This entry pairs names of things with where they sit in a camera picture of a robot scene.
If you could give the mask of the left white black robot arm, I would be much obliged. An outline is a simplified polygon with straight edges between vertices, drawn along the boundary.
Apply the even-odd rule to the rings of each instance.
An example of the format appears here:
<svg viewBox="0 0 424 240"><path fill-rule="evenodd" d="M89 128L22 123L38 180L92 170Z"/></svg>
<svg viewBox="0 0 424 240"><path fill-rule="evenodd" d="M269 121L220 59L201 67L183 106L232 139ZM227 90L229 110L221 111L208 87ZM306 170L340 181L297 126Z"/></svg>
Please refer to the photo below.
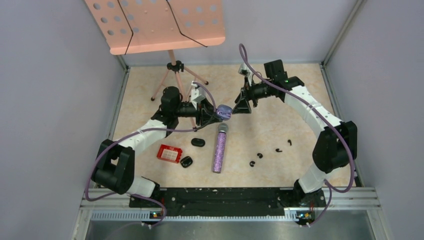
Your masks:
<svg viewBox="0 0 424 240"><path fill-rule="evenodd" d="M179 132L180 118L196 120L191 132L221 121L212 94L202 84L192 82L188 101L183 101L177 87L166 87L158 109L142 127L119 140L106 139L101 143L89 181L111 190L112 194L141 196L147 206L156 206L161 198L155 190L158 184L135 176L135 157L171 133Z"/></svg>

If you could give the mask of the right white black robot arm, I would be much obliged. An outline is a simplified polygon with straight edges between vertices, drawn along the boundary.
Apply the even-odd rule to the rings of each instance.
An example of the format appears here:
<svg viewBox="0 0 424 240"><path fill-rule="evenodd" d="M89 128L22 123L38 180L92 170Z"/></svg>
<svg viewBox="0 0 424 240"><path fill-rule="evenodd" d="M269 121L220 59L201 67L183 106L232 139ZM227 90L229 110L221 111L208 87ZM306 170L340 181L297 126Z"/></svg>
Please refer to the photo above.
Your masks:
<svg viewBox="0 0 424 240"><path fill-rule="evenodd" d="M357 126L352 121L342 121L330 113L309 92L297 76L288 77L281 60L264 64L263 78L247 63L242 63L238 73L244 76L244 84L235 100L233 114L250 114L260 99L276 97L294 109L311 128L317 138L312 152L313 163L295 182L293 200L299 206L307 206L314 198L313 192L326 184L339 193L348 192L354 183L354 159L357 156ZM349 183L345 189L328 182L330 173L350 166Z"/></svg>

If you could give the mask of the purple earbud charging case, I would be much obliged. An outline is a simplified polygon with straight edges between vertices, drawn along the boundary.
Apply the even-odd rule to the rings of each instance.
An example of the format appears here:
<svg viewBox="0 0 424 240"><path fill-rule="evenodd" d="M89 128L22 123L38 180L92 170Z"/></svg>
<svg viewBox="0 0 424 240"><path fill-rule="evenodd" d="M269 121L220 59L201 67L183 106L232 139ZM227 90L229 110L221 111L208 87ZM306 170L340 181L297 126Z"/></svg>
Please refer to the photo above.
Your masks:
<svg viewBox="0 0 424 240"><path fill-rule="evenodd" d="M228 105L220 104L215 112L220 119L227 121L231 118L233 109Z"/></svg>

